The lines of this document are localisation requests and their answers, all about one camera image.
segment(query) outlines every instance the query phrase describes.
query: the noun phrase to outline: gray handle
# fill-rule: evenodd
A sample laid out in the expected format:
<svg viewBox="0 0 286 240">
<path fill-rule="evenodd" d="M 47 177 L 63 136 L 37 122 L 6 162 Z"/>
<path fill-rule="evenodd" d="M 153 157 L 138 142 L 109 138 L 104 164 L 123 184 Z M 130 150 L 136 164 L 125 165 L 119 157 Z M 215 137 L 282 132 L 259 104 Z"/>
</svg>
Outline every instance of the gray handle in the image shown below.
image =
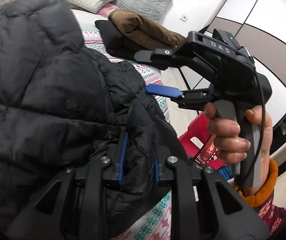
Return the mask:
<svg viewBox="0 0 286 240">
<path fill-rule="evenodd" d="M 236 102 L 233 104 L 232 102 L 226 100 L 218 100 L 214 102 L 214 106 L 216 107 L 216 117 L 230 119 L 238 122 L 241 127 L 239 136 L 251 142 L 251 148 L 246 151 L 247 158 L 240 163 L 230 165 L 232 174 L 235 175 L 235 184 L 240 184 L 245 179 L 245 176 L 250 169 L 251 163 L 255 158 L 260 139 L 259 126 L 249 123 L 245 117 L 245 111 L 247 109 L 253 108 L 253 106 L 245 102 Z M 244 186 L 260 186 L 260 174 L 261 161 L 259 156 L 257 162 L 255 163 L 254 169 L 246 180 Z"/>
</svg>

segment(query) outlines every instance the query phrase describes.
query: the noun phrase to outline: red chair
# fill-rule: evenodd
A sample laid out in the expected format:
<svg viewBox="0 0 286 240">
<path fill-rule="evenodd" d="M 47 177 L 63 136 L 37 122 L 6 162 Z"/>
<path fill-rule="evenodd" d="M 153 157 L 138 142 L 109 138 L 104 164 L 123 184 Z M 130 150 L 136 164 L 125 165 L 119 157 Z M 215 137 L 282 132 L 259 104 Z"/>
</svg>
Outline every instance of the red chair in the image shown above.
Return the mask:
<svg viewBox="0 0 286 240">
<path fill-rule="evenodd" d="M 190 123 L 187 128 L 187 132 L 179 137 L 179 141 L 182 143 L 188 155 L 194 157 L 200 151 L 200 148 L 191 141 L 191 138 L 196 137 L 204 144 L 211 136 L 207 130 L 209 122 L 210 120 L 207 119 L 204 112 L 202 112 Z M 216 170 L 220 167 L 227 166 L 219 158 L 210 161 L 208 165 L 212 166 Z"/>
</svg>

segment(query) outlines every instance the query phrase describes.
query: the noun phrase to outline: silver screw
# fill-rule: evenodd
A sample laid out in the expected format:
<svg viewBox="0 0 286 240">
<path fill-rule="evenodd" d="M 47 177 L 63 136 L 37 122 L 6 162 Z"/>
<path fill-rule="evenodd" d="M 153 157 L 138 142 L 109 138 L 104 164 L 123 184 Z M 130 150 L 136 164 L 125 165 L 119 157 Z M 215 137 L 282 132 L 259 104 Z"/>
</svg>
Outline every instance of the silver screw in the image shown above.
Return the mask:
<svg viewBox="0 0 286 240">
<path fill-rule="evenodd" d="M 107 156 L 103 156 L 102 158 L 101 158 L 101 162 L 102 163 L 109 163 L 110 162 L 110 157 L 107 157 Z"/>
<path fill-rule="evenodd" d="M 213 173 L 214 169 L 213 169 L 211 166 L 206 166 L 206 167 L 204 168 L 204 171 L 205 171 L 206 173 Z"/>
<path fill-rule="evenodd" d="M 65 170 L 65 172 L 66 172 L 66 173 L 70 173 L 72 170 L 73 170 L 72 168 L 67 168 L 67 169 Z"/>
<path fill-rule="evenodd" d="M 167 161 L 169 163 L 176 163 L 178 161 L 178 159 L 175 156 L 170 156 L 170 157 L 167 158 Z"/>
</svg>

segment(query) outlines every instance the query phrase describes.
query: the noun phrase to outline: orange cuff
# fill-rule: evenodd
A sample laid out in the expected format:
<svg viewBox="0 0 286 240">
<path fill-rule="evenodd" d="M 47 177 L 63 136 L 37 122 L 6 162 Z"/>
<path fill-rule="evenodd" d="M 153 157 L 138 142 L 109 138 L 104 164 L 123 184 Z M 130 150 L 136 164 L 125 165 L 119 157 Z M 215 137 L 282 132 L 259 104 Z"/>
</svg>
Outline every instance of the orange cuff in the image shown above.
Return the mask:
<svg viewBox="0 0 286 240">
<path fill-rule="evenodd" d="M 278 166 L 275 160 L 270 159 L 268 176 L 267 176 L 267 180 L 265 181 L 264 185 L 259 189 L 257 193 L 255 193 L 255 195 L 248 196 L 248 197 L 244 197 L 243 195 L 241 195 L 241 197 L 252 208 L 262 205 L 273 193 L 277 176 L 278 176 Z"/>
</svg>

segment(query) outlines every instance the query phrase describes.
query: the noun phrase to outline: electrical socket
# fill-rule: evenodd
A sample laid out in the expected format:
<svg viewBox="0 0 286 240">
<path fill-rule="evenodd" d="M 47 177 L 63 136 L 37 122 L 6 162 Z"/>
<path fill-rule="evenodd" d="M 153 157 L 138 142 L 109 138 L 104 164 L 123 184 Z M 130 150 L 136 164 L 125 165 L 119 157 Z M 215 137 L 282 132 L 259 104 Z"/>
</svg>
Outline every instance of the electrical socket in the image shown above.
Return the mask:
<svg viewBox="0 0 286 240">
<path fill-rule="evenodd" d="M 187 21 L 187 16 L 183 14 L 183 15 L 181 16 L 181 20 L 182 20 L 183 22 L 186 22 L 186 21 Z"/>
</svg>

